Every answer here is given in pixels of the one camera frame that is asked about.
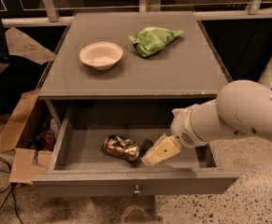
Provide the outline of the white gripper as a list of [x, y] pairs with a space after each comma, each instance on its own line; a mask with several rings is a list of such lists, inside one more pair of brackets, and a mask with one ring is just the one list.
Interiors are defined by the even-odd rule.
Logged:
[[181, 146], [187, 148], [203, 147], [208, 142], [202, 140], [194, 131], [191, 123], [193, 110], [197, 105], [186, 108], [174, 108], [171, 133], [163, 134], [155, 143], [145, 139], [141, 146], [142, 162], [147, 166], [155, 165], [180, 153]]

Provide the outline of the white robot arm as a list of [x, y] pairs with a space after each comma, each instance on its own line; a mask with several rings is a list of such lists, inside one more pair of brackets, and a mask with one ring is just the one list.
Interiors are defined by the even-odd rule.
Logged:
[[171, 135], [162, 135], [142, 162], [152, 166], [220, 139], [258, 136], [272, 141], [272, 57], [259, 79], [223, 86], [214, 100], [172, 111]]

